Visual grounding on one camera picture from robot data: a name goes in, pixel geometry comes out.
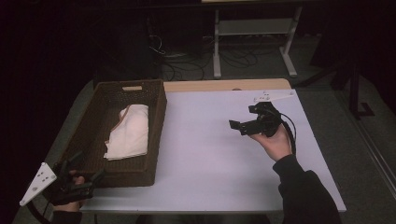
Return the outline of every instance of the hand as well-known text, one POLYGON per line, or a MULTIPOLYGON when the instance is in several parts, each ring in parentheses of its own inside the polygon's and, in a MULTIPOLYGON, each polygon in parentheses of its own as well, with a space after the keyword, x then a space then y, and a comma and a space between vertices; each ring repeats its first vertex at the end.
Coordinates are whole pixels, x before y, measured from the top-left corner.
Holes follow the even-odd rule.
MULTIPOLYGON (((70 175, 75 175, 77 171, 71 171, 70 175)), ((73 177, 76 185, 83 184, 85 182, 84 176, 73 177)), ((64 211, 64 212, 78 212, 79 208, 85 203, 85 200, 72 202, 68 204, 53 206, 54 211, 64 211)))
POLYGON ((271 137, 267 137, 263 133, 256 133, 250 135, 250 137, 259 142, 274 161, 279 161, 291 154, 289 136, 283 124, 279 125, 276 133, 271 137))

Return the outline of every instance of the gray carpet floor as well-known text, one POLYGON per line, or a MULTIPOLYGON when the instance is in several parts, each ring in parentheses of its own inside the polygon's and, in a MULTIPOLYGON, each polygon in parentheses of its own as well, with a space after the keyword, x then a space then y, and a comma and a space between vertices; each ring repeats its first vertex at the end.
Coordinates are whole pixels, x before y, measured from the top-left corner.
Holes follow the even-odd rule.
MULTIPOLYGON (((282 42, 281 38, 268 37, 268 40, 255 47, 254 57, 245 55, 251 52, 251 49, 246 50, 246 46, 243 46, 244 49, 233 47, 235 40, 222 41, 221 48, 223 49, 220 49, 223 56, 221 59, 222 79, 283 77, 291 84, 295 84, 320 71, 320 68, 309 65, 319 41, 317 36, 297 36, 295 38, 290 50, 290 57, 299 74, 296 78, 288 76, 277 50, 279 43, 282 42)), ((213 79, 210 53, 194 59, 193 62, 200 66, 183 63, 185 62, 183 59, 172 60, 168 62, 182 69, 176 69, 174 72, 170 66, 164 66, 163 79, 165 80, 171 79, 171 77, 174 77, 173 81, 195 80, 201 79, 202 76, 204 79, 213 79)), ((332 75, 327 76, 307 88, 297 89, 297 92, 324 159, 346 204, 347 211, 341 214, 343 223, 394 223, 396 220, 394 195, 389 190, 380 169, 376 166, 358 127, 363 126, 367 130, 390 169, 396 172, 394 150, 396 140, 393 137, 396 133, 396 118, 382 102, 375 87, 362 78, 360 102, 368 103, 374 110, 375 116, 355 120, 347 110, 348 88, 343 91, 333 91, 329 85, 331 79, 332 75)), ((91 99, 92 93, 90 82, 81 90, 70 109, 69 116, 46 158, 46 162, 49 164, 57 161, 65 149, 67 140, 78 125, 78 120, 91 99)), ((46 204, 41 197, 37 197, 35 203, 39 208, 44 208, 46 204)), ((282 214, 269 214, 269 218, 274 224, 281 223, 282 214)), ((135 220, 136 216, 134 215, 101 214, 98 216, 98 222, 101 224, 135 223, 135 220)), ((13 223, 34 224, 37 222, 27 209, 22 207, 13 223)), ((84 214, 82 223, 94 223, 93 214, 84 214)))

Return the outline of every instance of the black sweatshirt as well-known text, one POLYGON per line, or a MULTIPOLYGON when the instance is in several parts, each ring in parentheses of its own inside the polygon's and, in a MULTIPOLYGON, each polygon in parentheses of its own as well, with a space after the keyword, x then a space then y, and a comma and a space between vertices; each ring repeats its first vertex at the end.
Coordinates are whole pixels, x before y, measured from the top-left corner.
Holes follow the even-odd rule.
MULTIPOLYGON (((332 196, 313 171, 304 171, 294 155, 274 165, 280 177, 279 192, 283 198, 284 224, 341 223, 332 196)), ((54 212, 52 224, 78 224, 80 212, 54 212)))

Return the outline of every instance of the white tabletop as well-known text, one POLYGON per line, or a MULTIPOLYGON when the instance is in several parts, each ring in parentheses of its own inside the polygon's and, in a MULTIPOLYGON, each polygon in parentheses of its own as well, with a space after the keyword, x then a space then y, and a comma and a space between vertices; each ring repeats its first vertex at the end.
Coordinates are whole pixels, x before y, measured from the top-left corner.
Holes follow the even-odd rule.
MULTIPOLYGON (((339 211, 346 207, 334 184, 304 110, 293 94, 273 102, 297 128, 297 159, 315 171, 339 211)), ((168 92, 155 184, 96 189, 83 212, 256 213, 282 210, 274 162, 248 136, 232 130, 229 119, 249 121, 253 98, 263 91, 168 92)))

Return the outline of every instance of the white mounting plate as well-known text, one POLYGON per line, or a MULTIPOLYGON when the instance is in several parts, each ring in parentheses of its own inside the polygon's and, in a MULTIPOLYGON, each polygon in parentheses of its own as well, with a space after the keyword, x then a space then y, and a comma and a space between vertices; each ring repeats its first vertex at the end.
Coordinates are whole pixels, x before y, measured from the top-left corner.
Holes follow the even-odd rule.
POLYGON ((262 96, 255 97, 254 102, 272 102, 275 100, 280 100, 284 98, 288 98, 293 96, 294 93, 291 91, 289 94, 287 93, 264 93, 262 96))
POLYGON ((56 174, 50 169, 50 167, 42 162, 40 168, 35 175, 29 189, 26 191, 22 200, 20 201, 20 206, 24 206, 33 200, 37 194, 39 194, 43 189, 48 187, 53 181, 56 180, 56 174))

